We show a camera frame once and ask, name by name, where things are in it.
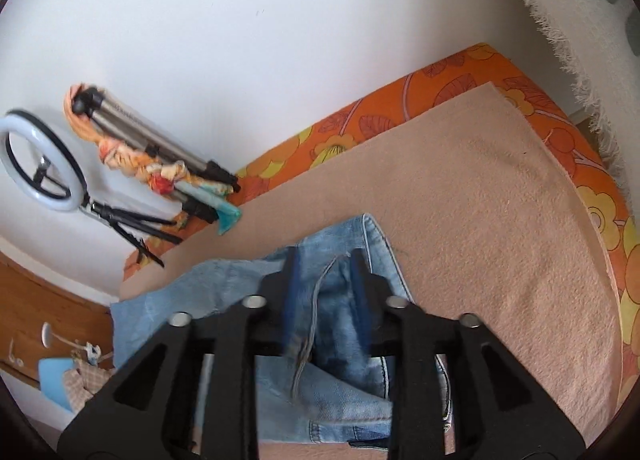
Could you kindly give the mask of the light blue cloth item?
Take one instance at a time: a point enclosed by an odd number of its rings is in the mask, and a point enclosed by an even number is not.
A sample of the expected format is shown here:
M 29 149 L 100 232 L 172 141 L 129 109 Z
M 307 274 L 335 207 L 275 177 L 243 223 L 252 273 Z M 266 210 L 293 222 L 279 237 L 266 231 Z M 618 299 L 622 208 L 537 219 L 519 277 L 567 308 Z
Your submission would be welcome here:
M 38 379 L 40 391 L 47 399 L 67 411 L 72 410 L 65 392 L 63 374 L 74 368 L 74 361 L 70 357 L 42 358 L 38 362 Z

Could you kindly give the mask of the wooden cabinet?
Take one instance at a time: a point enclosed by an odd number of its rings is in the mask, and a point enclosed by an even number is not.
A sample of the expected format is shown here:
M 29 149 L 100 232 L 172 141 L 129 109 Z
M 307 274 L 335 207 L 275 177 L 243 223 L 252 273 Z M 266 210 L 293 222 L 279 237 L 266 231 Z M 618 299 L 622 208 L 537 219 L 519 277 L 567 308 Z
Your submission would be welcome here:
M 34 388 L 39 385 L 38 362 L 43 358 L 66 357 L 72 348 L 54 340 L 50 347 L 41 341 L 45 323 L 59 337 L 78 344 L 113 350 L 110 310 L 79 298 L 26 271 L 6 255 L 1 257 L 1 369 Z

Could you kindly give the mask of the black mini tripod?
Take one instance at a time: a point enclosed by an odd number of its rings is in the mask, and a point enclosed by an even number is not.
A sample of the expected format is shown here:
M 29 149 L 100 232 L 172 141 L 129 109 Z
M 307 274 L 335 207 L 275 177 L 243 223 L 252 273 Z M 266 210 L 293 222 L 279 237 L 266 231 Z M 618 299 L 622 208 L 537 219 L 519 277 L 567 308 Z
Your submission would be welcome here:
M 136 211 L 115 208 L 106 203 L 92 200 L 89 196 L 81 204 L 80 209 L 82 213 L 105 224 L 128 241 L 131 246 L 137 249 L 139 257 L 145 257 L 160 265 L 160 267 L 164 267 L 163 260 L 148 247 L 142 238 L 137 237 L 131 231 L 155 237 L 173 245 L 182 243 L 182 239 L 179 236 L 162 230 L 162 226 L 176 226 L 177 223 L 174 221 L 151 217 Z

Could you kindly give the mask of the beige blanket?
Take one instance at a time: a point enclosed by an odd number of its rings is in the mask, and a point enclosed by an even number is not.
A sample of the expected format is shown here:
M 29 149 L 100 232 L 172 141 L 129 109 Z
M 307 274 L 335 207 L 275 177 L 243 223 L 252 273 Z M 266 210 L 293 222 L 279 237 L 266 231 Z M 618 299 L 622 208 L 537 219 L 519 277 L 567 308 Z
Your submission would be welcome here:
M 474 313 L 586 442 L 615 414 L 622 330 L 612 266 L 567 173 L 525 116 L 483 84 L 317 165 L 124 281 L 122 299 L 208 259 L 257 259 L 370 214 L 427 312 Z

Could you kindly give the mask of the green patterned white pillow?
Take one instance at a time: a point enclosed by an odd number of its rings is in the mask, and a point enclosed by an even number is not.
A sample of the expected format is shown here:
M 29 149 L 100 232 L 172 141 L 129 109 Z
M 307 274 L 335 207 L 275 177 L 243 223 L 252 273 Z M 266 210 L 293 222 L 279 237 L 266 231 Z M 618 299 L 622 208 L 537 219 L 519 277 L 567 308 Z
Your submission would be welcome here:
M 634 0 L 524 0 L 574 94 L 593 114 L 608 171 L 639 206 L 639 9 Z

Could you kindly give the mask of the light blue denim pants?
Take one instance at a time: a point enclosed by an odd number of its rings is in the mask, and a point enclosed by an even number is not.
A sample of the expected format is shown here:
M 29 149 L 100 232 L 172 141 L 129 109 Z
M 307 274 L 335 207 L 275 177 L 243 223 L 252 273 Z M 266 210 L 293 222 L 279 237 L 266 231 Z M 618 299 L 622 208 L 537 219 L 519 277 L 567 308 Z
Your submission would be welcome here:
M 362 250 L 393 295 L 410 299 L 390 243 L 378 222 L 361 214 L 299 240 L 296 249 L 302 284 L 293 336 L 283 356 L 256 362 L 258 437 L 381 447 L 390 436 L 394 361 L 361 350 L 349 258 Z M 262 278 L 282 269 L 285 256 L 279 249 L 253 261 L 208 260 L 160 290 L 113 304 L 115 366 L 173 313 L 201 318 L 254 295 Z

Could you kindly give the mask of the orange floral bed sheet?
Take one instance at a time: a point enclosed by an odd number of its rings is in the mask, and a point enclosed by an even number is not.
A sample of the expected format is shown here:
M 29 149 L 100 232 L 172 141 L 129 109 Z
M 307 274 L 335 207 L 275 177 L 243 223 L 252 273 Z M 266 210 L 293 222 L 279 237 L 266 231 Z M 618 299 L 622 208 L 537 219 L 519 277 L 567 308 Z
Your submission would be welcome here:
M 639 243 L 634 222 L 601 158 L 570 119 L 533 80 L 491 46 L 471 46 L 387 84 L 267 151 L 241 170 L 241 191 L 234 201 L 243 210 L 247 202 L 305 171 L 487 83 L 525 116 L 567 173 L 604 246 L 617 289 L 622 330 L 618 406 L 639 374 Z M 190 223 L 182 243 L 205 228 L 212 227 Z M 147 266 L 128 262 L 122 282 Z

